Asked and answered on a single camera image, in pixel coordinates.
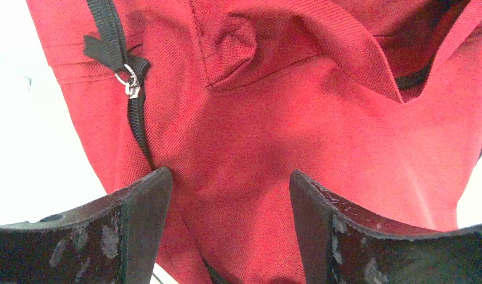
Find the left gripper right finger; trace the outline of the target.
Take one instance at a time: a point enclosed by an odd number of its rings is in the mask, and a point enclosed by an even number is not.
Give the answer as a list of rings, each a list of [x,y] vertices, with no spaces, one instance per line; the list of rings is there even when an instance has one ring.
[[[482,224],[438,232],[398,222],[299,170],[290,197],[307,283],[482,283]]]

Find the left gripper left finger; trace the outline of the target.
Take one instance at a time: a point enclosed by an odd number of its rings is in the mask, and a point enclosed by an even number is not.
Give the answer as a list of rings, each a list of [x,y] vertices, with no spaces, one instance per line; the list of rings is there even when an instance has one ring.
[[[0,225],[0,283],[150,283],[172,188],[161,167],[39,222]]]

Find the red backpack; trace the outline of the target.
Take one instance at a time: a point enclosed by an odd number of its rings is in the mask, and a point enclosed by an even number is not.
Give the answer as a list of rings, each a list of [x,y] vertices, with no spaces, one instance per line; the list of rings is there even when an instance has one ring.
[[[179,283],[303,283],[299,169],[396,221],[457,227],[482,149],[482,1],[115,1],[173,174]]]

